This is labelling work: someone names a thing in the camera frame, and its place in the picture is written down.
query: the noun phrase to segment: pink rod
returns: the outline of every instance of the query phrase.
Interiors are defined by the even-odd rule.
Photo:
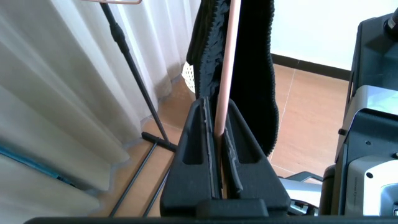
[[[229,8],[228,30],[226,33],[224,63],[221,72],[220,92],[218,93],[214,127],[214,135],[217,142],[219,159],[221,159],[221,137],[224,134],[226,114],[228,111],[229,92],[231,90],[232,71],[234,67],[240,12],[241,0],[231,0],[231,6]]]

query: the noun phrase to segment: curtain fold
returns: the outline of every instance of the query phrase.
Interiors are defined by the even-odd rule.
[[[199,4],[110,5],[156,108],[181,72]],[[95,209],[98,201],[84,191],[108,190],[111,166],[129,159],[123,146],[140,137],[140,121],[150,115],[99,3],[3,1],[0,57],[0,146],[76,185],[0,155],[1,194],[23,185],[0,197],[0,220]]]

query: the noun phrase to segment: black baseboard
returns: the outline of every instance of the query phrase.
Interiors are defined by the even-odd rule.
[[[320,65],[317,63],[306,62],[303,60],[294,59],[276,54],[271,54],[271,55],[272,55],[272,61],[277,65],[283,65],[286,67],[299,69],[306,72],[312,72],[319,75],[338,78],[346,81],[349,81],[349,77],[351,74],[351,71],[341,68],[335,68],[327,65]]]

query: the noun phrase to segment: black pole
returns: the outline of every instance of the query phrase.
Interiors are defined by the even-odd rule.
[[[160,119],[156,113],[154,105],[152,104],[152,102],[149,98],[149,94],[145,88],[144,82],[142,81],[141,76],[139,75],[136,64],[134,63],[134,61],[131,57],[129,46],[127,45],[126,40],[124,38],[123,30],[122,30],[122,28],[120,28],[119,24],[114,20],[114,17],[112,15],[111,9],[109,8],[108,4],[107,3],[100,3],[100,4],[101,4],[101,8],[102,8],[108,22],[109,22],[113,40],[118,44],[120,51],[124,55],[124,58],[126,59],[126,62],[129,65],[132,75],[136,79],[138,87],[139,87],[148,107],[149,107],[150,113],[154,117],[156,125],[159,128],[160,133],[163,136],[163,139],[166,141],[167,144],[170,144],[170,141],[166,135],[166,132],[164,131],[162,123],[160,122]]]
[[[142,164],[138,167],[138,170],[136,171],[136,173],[134,174],[134,176],[132,177],[132,179],[130,180],[129,185],[126,187],[126,189],[124,189],[124,192],[122,194],[122,196],[120,196],[118,202],[116,203],[116,205],[113,207],[111,214],[109,214],[109,217],[113,217],[114,214],[116,214],[116,211],[118,210],[118,208],[120,207],[120,204],[122,204],[122,201],[124,200],[124,198],[126,197],[127,193],[129,192],[131,186],[133,185],[133,183],[136,181],[139,173],[141,172],[141,170],[144,168],[145,164],[147,163],[148,159],[150,158],[150,155],[153,153],[154,149],[156,148],[157,143],[155,142],[155,144],[152,146],[152,148],[149,150],[148,154],[145,156],[145,159],[143,160]]]
[[[148,214],[150,212],[150,209],[152,208],[152,206],[154,205],[154,203],[156,201],[157,196],[159,196],[159,194],[160,194],[160,190],[162,190],[162,187],[166,183],[167,176],[169,175],[169,172],[170,172],[170,168],[167,170],[166,174],[164,175],[164,177],[162,179],[162,182],[157,187],[156,192],[155,192],[154,196],[152,197],[152,199],[150,200],[150,202],[148,204],[148,207],[145,209],[145,212],[144,212],[142,217],[147,217],[148,216]]]

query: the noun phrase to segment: orange tile floor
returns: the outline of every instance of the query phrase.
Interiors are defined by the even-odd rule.
[[[276,100],[279,108],[279,134],[269,160],[279,176],[301,171],[323,175],[332,165],[341,127],[348,82],[314,73],[274,65]],[[178,144],[192,100],[181,78],[173,85],[170,96],[159,105],[159,117],[174,144]],[[149,118],[143,129],[161,136],[155,121]],[[108,216],[141,164],[152,143],[141,141],[128,149],[131,159],[114,172],[112,188],[99,195],[100,211],[91,216]],[[170,165],[173,153],[156,147],[136,182],[122,202],[116,217],[140,217]],[[159,200],[149,213],[160,216]]]

